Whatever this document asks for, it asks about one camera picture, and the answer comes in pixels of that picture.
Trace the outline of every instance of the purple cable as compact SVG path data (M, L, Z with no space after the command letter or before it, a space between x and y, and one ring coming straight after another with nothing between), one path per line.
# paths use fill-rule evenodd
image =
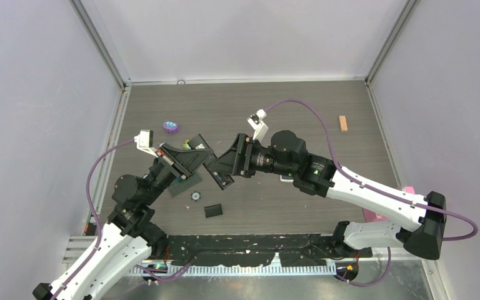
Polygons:
M94 248L92 249L91 253L89 253L89 255L85 258L85 260L80 264L80 266L78 266L76 268L76 270L74 270L74 272L71 273L71 275L62 283L63 286L67 286L71 282L71 280L73 280L73 278L76 276L76 274L78 274L78 272L81 269L84 268L84 266L91 260L91 258L93 258L94 254L96 253L96 251L98 249L98 246L100 245L100 242L102 241L102 230L101 230L101 226L100 226L100 219L98 218L98 214L96 213L96 211L94 209L93 200L91 199L91 190L89 188L89 186L91 185L91 178L93 176L93 172L96 169L96 166L100 163L100 161L102 161L102 159L104 159L110 152L112 152L113 150L118 149L122 146L131 144L131 143L135 143L133 139L130 140L130 141L122 142L122 143L120 143L116 146L113 146L112 148L109 148L104 154L100 155L100 157L96 159L96 161L94 162L94 164L91 167L91 170L89 170L89 174L87 175L87 181L86 181L86 196L87 196L87 203L89 204L89 208L91 210L92 216L93 216L94 221L96 222L96 225L97 225L96 226L96 235L97 235L96 243L95 243ZM54 295L52 295L51 300L55 300L56 297L59 295L59 293L61 293L62 290L63 290L63 287L60 286L56 290Z
M387 247L387 266L386 266L386 270L384 271L384 274L382 274L382 276L380 276L380 278L378 278L377 280L375 280L373 282L369 282L369 283L360 283L360 282L349 281L348 284L350 284L352 286L360 286L360 287L373 286L377 283L380 283L382 280L384 280L387 273L389 272L389 267L391 267L391 248ZM347 271L345 271L345 274L343 274L343 277L336 274L336 278L338 278L341 281L347 282L347 279L345 279L346 274L347 274Z
M162 278L162 277L159 277L159 276L155 275L147 267L143 267L143 266L140 266L140 265L137 265L136 267L143 270L146 274L150 275L152 278L159 281L160 283L170 283L174 280L179 279L181 276L183 276L183 274L185 274L186 271L188 271L190 266L191 266L190 264L186 264L181 269L177 270L174 274L172 274L172 275L170 275L166 278Z
M334 161L334 165L336 166L337 170L343 174L343 176L345 176L347 179L349 179L350 181L354 182L354 183L357 183L359 185L362 185L362 182L358 179L356 179L355 177L352 177L350 176L349 174L347 174L345 171L343 171L343 169L341 168L341 166L339 165L338 163L338 160L336 159L336 153L332 147L332 142L330 141L330 131L328 129L328 126L326 125L326 123L323 121L322 117L318 114L318 112L312 107L310 106L308 103L302 101L302 100L298 100L298 99L287 99L287 100L282 100L282 101L279 101L277 103L274 103L273 105L269 106L268 108L266 108L264 111L266 113L268 113L270 110L272 110L273 108L275 108L276 106L282 104L282 103L285 103L285 102L295 102L295 103L299 103L299 104L302 104L303 106L305 106L306 108L308 108L313 114L316 115L317 119L319 120L319 122L321 122L321 125L323 126L323 129L324 129L324 132L326 134L326 139L327 139L327 142L328 142L328 149L329 149L329 152L330 152L330 155L332 156L332 160ZM385 191L382 191L380 189L377 189L375 188L374 186L370 186L368 184L364 184L363 185L365 188L368 188L374 192L377 192L378 194L381 194L383 196L386 196L386 197L389 197L391 199L395 199L397 201L400 201L402 203L406 203L406 204L410 204L412 205L413 203L407 199L404 199L402 197L399 197L399 196L396 196L396 195L393 195L393 194L389 194L388 192L385 192ZM478 231L479 231L479 228L478 228L478 225L470 220L469 218L465 217L465 216L462 216L460 214L457 214L455 212L451 212L451 211L447 211L447 210L444 210L444 209L440 209L440 208L436 208L436 207L433 207L433 206L428 206L428 205L424 205L424 204L419 204L417 203L415 205L416 207L418 208L423 208L423 209L427 209L429 211L435 211L437 213L441 213L441 214L445 214L445 215L448 215L448 216L452 216L456 219L460 219L460 220L463 220L465 222L467 222L468 224L470 224L472 226L472 232L470 232L469 234L465 234L463 236L452 236L452 237L445 237L443 238L442 240L443 241L460 241L460 240L463 240L463 239L469 239L473 236L475 236Z

